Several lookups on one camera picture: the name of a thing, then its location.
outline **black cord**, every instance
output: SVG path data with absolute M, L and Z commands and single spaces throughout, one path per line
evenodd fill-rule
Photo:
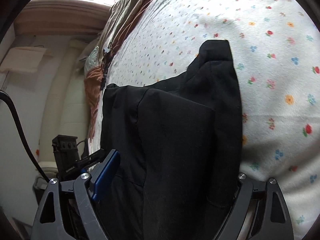
M 22 129 L 19 117 L 18 117 L 17 110 L 14 107 L 14 104 L 13 104 L 11 98 L 8 96 L 8 94 L 6 92 L 0 90 L 0 100 L 4 101 L 7 104 L 7 106 L 9 107 L 9 110 L 10 110 L 11 115 L 13 117 L 14 123 L 16 124 L 21 142 L 22 142 L 23 147 L 26 150 L 30 160 L 32 161 L 32 163 L 36 167 L 36 169 L 39 171 L 39 173 L 42 175 L 42 177 L 45 179 L 45 181 L 49 182 L 49 178 L 44 173 L 44 171 L 41 169 L 40 165 L 37 163 L 35 157 L 33 156 L 32 152 L 29 148 L 26 137 L 24 136 L 24 133 L 23 133 L 23 129 Z
M 77 143 L 77 146 L 78 146 L 80 143 L 82 143 L 82 142 L 84 142 L 84 140 L 82 140 L 82 141 L 78 142 L 78 143 Z

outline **bolt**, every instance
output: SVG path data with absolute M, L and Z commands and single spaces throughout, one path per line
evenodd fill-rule
M 50 184 L 53 185 L 53 184 L 56 184 L 58 182 L 58 179 L 57 178 L 53 178 L 49 182 L 50 182 Z
M 90 176 L 89 173 L 82 173 L 80 177 L 81 177 L 81 179 L 87 179 L 87 178 L 89 178 L 89 176 Z
M 276 179 L 274 179 L 274 178 L 270 178 L 270 179 L 269 179 L 269 182 L 270 182 L 271 184 L 277 184 L 277 181 L 276 181 Z
M 238 178 L 239 178 L 239 179 L 245 179 L 246 177 L 247 177 L 247 175 L 245 175 L 245 174 L 242 173 L 242 172 L 238 174 Z

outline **power cord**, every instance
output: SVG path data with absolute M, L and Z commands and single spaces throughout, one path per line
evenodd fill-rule
M 7 106 L 9 107 L 9 110 L 10 110 L 11 115 L 13 117 L 14 123 L 16 124 L 21 142 L 22 142 L 23 147 L 26 150 L 30 160 L 32 161 L 32 163 L 36 167 L 36 169 L 39 171 L 39 173 L 42 175 L 42 177 L 45 179 L 45 181 L 49 182 L 49 178 L 44 173 L 44 171 L 41 169 L 40 165 L 37 163 L 35 157 L 33 156 L 32 152 L 30 150 L 30 147 L 27 143 L 26 137 L 24 136 L 24 133 L 23 133 L 23 129 L 22 129 L 19 117 L 18 117 L 17 110 L 16 110 L 11 98 L 9 97 L 9 95 L 6 92 L 0 90 L 0 100 L 4 101 L 7 104 Z

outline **black garment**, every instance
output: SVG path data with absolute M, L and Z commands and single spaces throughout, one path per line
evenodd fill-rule
M 101 148 L 120 168 L 98 213 L 111 240 L 212 239 L 234 199 L 242 111 L 228 41 L 206 41 L 186 72 L 108 85 Z

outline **bed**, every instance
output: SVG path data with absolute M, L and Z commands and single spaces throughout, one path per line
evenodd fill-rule
M 229 41 L 243 105 L 240 172 L 277 179 L 295 239 L 302 239 L 320 213 L 320 34 L 302 7 L 295 0 L 151 0 L 125 37 L 107 85 L 142 87 L 177 76 L 204 41 Z M 101 68 L 102 53 L 89 72 Z M 100 149 L 102 94 L 91 153 Z

